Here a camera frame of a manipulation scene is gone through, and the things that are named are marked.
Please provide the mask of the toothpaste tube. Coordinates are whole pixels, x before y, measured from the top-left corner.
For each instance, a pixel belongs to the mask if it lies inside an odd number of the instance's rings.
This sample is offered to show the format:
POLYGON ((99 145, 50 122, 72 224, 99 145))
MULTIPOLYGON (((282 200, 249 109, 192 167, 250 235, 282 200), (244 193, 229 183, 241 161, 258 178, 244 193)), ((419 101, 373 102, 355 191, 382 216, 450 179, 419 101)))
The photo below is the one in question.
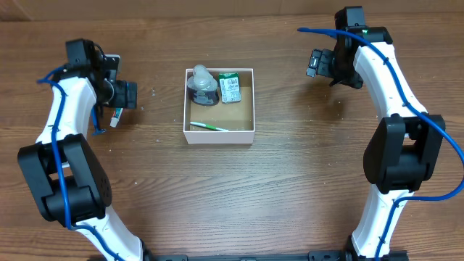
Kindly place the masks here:
POLYGON ((109 126, 112 128, 116 128, 117 124, 120 122, 120 118, 123 113, 123 108, 116 108, 115 111, 113 112, 112 118, 110 120, 109 126))

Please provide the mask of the blue disposable razor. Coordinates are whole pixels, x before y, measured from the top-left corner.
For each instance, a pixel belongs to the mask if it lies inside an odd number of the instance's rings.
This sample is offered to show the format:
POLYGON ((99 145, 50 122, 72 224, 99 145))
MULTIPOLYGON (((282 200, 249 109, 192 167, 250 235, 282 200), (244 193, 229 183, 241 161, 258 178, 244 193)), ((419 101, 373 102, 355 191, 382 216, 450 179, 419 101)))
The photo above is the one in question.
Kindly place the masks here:
POLYGON ((98 136, 107 131, 106 129, 103 129, 100 126, 99 116, 97 114, 98 110, 99 110, 99 107, 97 105, 94 105, 94 107, 91 110, 91 119, 92 119, 92 123, 94 126, 94 132, 92 133, 93 136, 98 136))

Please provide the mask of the clear soap bottle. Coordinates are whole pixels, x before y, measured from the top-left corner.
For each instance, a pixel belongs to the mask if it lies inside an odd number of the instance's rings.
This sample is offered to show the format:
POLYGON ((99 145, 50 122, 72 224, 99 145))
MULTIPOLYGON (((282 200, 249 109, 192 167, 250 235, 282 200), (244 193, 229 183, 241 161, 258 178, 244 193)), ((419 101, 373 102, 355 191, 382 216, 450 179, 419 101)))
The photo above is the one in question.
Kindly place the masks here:
POLYGON ((187 80, 188 97, 193 103, 214 106, 219 102, 218 82, 204 65, 196 65, 187 80))

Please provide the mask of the green toothbrush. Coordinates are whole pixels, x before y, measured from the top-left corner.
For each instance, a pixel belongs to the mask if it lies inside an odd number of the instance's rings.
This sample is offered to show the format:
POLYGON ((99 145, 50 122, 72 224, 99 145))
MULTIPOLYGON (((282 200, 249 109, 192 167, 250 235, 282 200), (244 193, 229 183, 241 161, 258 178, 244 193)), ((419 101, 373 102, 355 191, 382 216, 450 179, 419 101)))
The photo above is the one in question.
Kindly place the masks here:
POLYGON ((228 129, 215 127, 213 125, 208 125, 206 123, 190 122, 190 125, 200 127, 200 128, 205 128, 205 129, 211 130, 211 131, 224 131, 224 132, 229 131, 228 129))

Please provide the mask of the white cardboard box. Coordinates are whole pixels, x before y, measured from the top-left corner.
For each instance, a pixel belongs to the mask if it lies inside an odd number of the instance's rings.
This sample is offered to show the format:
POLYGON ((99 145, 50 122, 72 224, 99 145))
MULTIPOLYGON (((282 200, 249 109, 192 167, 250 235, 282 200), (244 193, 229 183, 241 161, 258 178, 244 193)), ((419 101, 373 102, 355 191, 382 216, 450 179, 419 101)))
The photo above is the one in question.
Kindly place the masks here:
POLYGON ((210 68, 213 76, 220 73, 238 73, 241 101, 230 104, 219 102, 202 106, 190 100, 184 91, 183 134, 189 144, 252 144, 255 135, 254 70, 252 68, 210 68), (228 132, 207 130, 190 125, 206 123, 228 132))

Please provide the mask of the green white soap box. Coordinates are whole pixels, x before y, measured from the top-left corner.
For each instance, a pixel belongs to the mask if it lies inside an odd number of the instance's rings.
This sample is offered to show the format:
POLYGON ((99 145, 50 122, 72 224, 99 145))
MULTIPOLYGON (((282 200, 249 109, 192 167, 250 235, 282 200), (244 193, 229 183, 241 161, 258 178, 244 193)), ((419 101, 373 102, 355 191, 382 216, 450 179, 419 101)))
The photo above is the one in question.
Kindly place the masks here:
POLYGON ((241 101, 239 74, 237 72, 220 73, 218 80, 222 103, 230 104, 241 101))

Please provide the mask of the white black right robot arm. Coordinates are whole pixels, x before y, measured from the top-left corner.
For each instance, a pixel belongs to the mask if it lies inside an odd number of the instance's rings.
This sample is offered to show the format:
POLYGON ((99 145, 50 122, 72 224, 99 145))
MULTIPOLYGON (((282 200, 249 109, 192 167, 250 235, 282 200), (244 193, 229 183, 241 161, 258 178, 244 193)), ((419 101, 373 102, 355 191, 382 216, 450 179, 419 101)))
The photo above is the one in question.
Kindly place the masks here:
POLYGON ((361 220, 349 237, 340 260, 406 260, 392 252, 389 242, 407 200, 427 181, 436 164, 442 136, 403 103, 388 67, 422 115, 427 110, 415 98, 396 61, 392 38, 385 27, 369 27, 361 6, 345 7, 335 16, 332 51, 324 49, 317 74, 333 84, 367 87, 378 115, 378 127, 363 155, 370 191, 361 220))

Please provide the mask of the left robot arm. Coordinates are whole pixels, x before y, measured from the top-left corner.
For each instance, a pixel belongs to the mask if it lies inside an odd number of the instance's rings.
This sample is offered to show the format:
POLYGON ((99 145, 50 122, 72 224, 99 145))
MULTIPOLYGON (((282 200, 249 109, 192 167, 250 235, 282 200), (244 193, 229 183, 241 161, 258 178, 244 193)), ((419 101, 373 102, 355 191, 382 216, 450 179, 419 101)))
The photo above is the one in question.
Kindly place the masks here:
POLYGON ((137 85, 117 79, 120 56, 97 43, 80 38, 65 47, 67 63, 39 80, 53 102, 36 142, 17 154, 22 174, 42 217, 85 236, 105 260, 153 260, 115 212, 108 176, 87 141, 90 124, 104 132, 105 107, 136 108, 137 85))

